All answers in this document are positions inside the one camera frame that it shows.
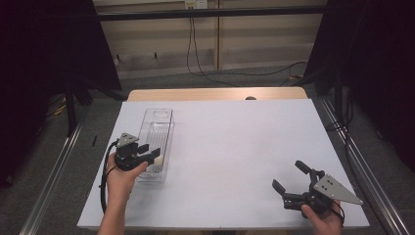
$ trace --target white tabletop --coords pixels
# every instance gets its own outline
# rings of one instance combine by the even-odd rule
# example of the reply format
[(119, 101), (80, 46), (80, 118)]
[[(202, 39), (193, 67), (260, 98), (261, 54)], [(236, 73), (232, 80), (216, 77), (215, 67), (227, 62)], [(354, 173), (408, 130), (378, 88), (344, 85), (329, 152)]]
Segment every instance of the white tabletop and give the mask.
[[(125, 102), (110, 143), (138, 135), (144, 113), (173, 109), (174, 132), (164, 183), (136, 182), (127, 229), (297, 229), (311, 224), (284, 210), (271, 186), (308, 190), (296, 160), (325, 170), (352, 191), (311, 100)], [(98, 229), (102, 167), (78, 226)], [(369, 226), (361, 206), (342, 203), (345, 227)]]

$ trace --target black beam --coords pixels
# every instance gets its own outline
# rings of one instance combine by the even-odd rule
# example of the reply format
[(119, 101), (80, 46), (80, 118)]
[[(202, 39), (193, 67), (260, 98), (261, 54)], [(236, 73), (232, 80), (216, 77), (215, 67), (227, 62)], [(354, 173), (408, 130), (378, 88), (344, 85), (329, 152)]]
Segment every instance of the black beam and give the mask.
[(130, 12), (130, 13), (100, 13), (97, 15), (54, 16), (54, 19), (75, 21), (134, 21), (180, 18), (212, 18), (212, 17), (245, 17), (269, 15), (302, 15), (302, 14), (350, 14), (352, 8), (347, 6), (304, 6), (279, 8), (242, 8), (242, 9), (197, 9), (159, 12)]

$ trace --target carpeted floor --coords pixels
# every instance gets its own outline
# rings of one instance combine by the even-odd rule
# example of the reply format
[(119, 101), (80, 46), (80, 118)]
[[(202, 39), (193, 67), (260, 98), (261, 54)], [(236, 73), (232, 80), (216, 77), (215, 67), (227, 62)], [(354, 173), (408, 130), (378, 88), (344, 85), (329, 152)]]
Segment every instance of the carpeted floor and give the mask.
[[(305, 65), (291, 69), (291, 75), (302, 74)], [(228, 74), (210, 74), (204, 76), (185, 74), (143, 77), (122, 80), (122, 93), (127, 95), (133, 89), (150, 88), (187, 88), (187, 87), (229, 87), (229, 84), (211, 81), (212, 79), (231, 83), (235, 86), (280, 86), (290, 85), (295, 80), (287, 80), (286, 70), (270, 75), (243, 75), (240, 73), (271, 73), (280, 68), (261, 68), (232, 70)], [(333, 92), (327, 97), (317, 97), (313, 84), (305, 85), (304, 89), (321, 116), (323, 124), (330, 124), (322, 105), (322, 99), (332, 99)], [(94, 102), (89, 108), (76, 105), (78, 114), (86, 111), (86, 120), (82, 125), (79, 136), (70, 158), (66, 162), (58, 186), (53, 191), (52, 200), (44, 213), (37, 234), (95, 234), (95, 232), (76, 227), (77, 221), (87, 199), (88, 192), (95, 178), (101, 158), (113, 131), (121, 102), (114, 101), (98, 92), (91, 91)], [(56, 162), (57, 156), (65, 144), (67, 134), (67, 116), (63, 112), (59, 116), (49, 116), (44, 122), (43, 129), (32, 144), (27, 160), (14, 175), (14, 185), (11, 188), (0, 189), (0, 234), (19, 234), (31, 208), (36, 202), (48, 176)], [(379, 183), (390, 197), (400, 213), (409, 231), (415, 232), (415, 174), (404, 165), (393, 146), (379, 138), (377, 129), (364, 111), (354, 105), (354, 119), (349, 126), (350, 135), (372, 168)], [(362, 191), (374, 210), (365, 204), (363, 209), (371, 224), (368, 228), (346, 230), (344, 234), (380, 235), (393, 234), (389, 225), (377, 207), (377, 202), (370, 196), (361, 176), (354, 178), (345, 156), (344, 144), (336, 131), (328, 131), (339, 158), (356, 189), (356, 194), (364, 198)], [(127, 232), (127, 234), (154, 234), (154, 232)], [(290, 231), (292, 235), (310, 234), (310, 231)]]

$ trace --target transparent plastic box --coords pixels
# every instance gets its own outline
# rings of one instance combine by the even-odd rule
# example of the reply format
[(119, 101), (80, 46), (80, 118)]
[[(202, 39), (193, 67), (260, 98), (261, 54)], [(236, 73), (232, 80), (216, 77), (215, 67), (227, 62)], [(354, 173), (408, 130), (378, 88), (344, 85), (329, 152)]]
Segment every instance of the transparent plastic box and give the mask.
[(154, 164), (137, 177), (137, 181), (164, 182), (167, 176), (168, 158), (173, 136), (173, 110), (146, 110), (139, 134), (140, 144), (149, 144), (149, 152), (161, 148), (161, 154), (155, 158)]

